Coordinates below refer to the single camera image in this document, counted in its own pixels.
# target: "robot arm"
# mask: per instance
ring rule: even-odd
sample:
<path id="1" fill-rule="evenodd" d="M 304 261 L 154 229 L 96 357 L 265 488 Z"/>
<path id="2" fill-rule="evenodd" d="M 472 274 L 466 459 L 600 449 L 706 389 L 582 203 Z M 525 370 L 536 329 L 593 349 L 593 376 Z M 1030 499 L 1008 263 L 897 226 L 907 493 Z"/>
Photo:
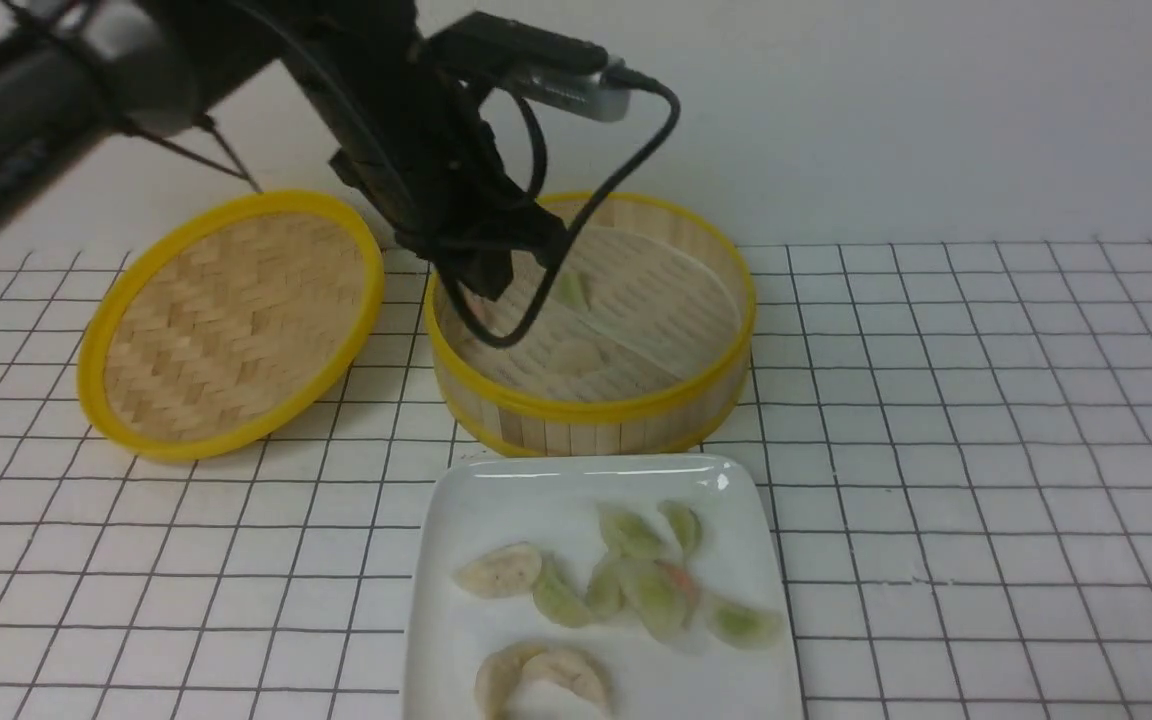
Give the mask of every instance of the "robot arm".
<path id="1" fill-rule="evenodd" d="M 104 137 L 162 142 L 205 122 L 234 88 L 282 60 L 340 142 L 329 159 L 430 260 L 480 341 L 518 342 L 598 202 L 666 141 L 677 97 L 590 41 L 475 13 L 420 37 L 414 0 L 12 0 L 0 40 L 0 225 Z M 479 105 L 495 88 L 535 146 L 526 190 L 505 173 Z M 547 167 L 526 100 L 612 122 L 631 90 L 666 97 L 666 126 L 564 227 L 535 202 Z M 511 251 L 547 270 L 524 320 L 492 336 L 461 288 L 498 300 Z"/>

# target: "table surface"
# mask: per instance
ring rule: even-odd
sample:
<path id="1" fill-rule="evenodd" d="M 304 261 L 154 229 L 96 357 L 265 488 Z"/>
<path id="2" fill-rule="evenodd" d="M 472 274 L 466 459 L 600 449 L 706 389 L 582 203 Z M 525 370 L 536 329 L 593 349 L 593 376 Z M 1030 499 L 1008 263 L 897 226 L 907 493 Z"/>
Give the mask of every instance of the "table surface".
<path id="1" fill-rule="evenodd" d="M 812 720 L 1152 720 L 1152 243 L 749 247 L 760 483 Z M 397 720 L 420 520 L 494 456 L 410 255 L 348 378 L 189 467 L 93 433 L 122 255 L 0 256 L 0 719 Z"/>

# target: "white plate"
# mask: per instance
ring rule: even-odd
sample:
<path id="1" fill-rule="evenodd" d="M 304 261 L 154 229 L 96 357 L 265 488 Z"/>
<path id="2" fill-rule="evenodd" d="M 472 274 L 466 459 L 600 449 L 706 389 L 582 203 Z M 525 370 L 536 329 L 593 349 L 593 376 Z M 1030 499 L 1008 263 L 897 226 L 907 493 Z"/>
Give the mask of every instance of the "white plate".
<path id="1" fill-rule="evenodd" d="M 685 650 L 660 646 L 630 617 L 568 630 L 541 617 L 530 596 L 486 601 L 461 591 L 454 570 L 503 544 L 531 541 L 556 552 L 568 579 L 584 592 L 605 547 L 596 501 L 620 502 L 672 538 L 655 511 L 666 498 L 689 502 L 704 539 L 692 559 L 696 578 L 768 611 L 785 612 L 776 552 L 755 480 L 713 455 L 571 457 L 476 462 L 438 483 L 425 516 L 407 630 L 406 720 L 479 717 L 473 676 L 484 657 L 521 639 L 575 644 L 605 666 L 614 683 L 617 720 L 796 720 L 803 717 L 793 630 L 768 650 L 727 647 L 691 623 Z M 521 688 L 511 705 L 520 720 L 599 717 L 593 706 L 556 688 Z"/>

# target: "woven bamboo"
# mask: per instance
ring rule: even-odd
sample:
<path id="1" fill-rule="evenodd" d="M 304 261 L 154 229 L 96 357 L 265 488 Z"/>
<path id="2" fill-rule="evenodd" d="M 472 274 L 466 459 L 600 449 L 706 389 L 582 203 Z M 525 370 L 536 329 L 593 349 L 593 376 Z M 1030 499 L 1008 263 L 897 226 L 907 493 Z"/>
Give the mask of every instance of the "woven bamboo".
<path id="1" fill-rule="evenodd" d="M 584 199 L 545 205 L 570 220 Z M 543 274 L 524 253 L 515 268 L 500 301 L 477 305 L 497 333 L 517 323 Z M 744 387 L 753 334 L 753 282 L 732 242 L 666 202 L 613 195 L 563 272 L 584 304 L 552 296 L 508 350 L 473 340 L 430 283 L 435 378 L 468 432 L 513 456 L 687 450 L 712 433 Z"/>
<path id="2" fill-rule="evenodd" d="M 310 213 L 259 215 L 194 242 L 127 306 L 105 359 L 105 397 L 134 433 L 220 437 L 296 396 L 358 321 L 357 242 Z"/>

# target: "bamboo steamer lid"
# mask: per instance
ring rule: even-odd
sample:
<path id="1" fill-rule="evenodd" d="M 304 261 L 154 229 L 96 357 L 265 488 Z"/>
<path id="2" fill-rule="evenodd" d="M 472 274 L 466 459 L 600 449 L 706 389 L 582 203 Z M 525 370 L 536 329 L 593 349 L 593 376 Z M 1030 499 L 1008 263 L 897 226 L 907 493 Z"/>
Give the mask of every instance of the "bamboo steamer lid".
<path id="1" fill-rule="evenodd" d="M 138 454 L 236 450 L 347 372 L 382 285 L 374 238 L 332 197 L 212 210 L 152 247 L 97 309 L 78 363 L 83 410 Z"/>

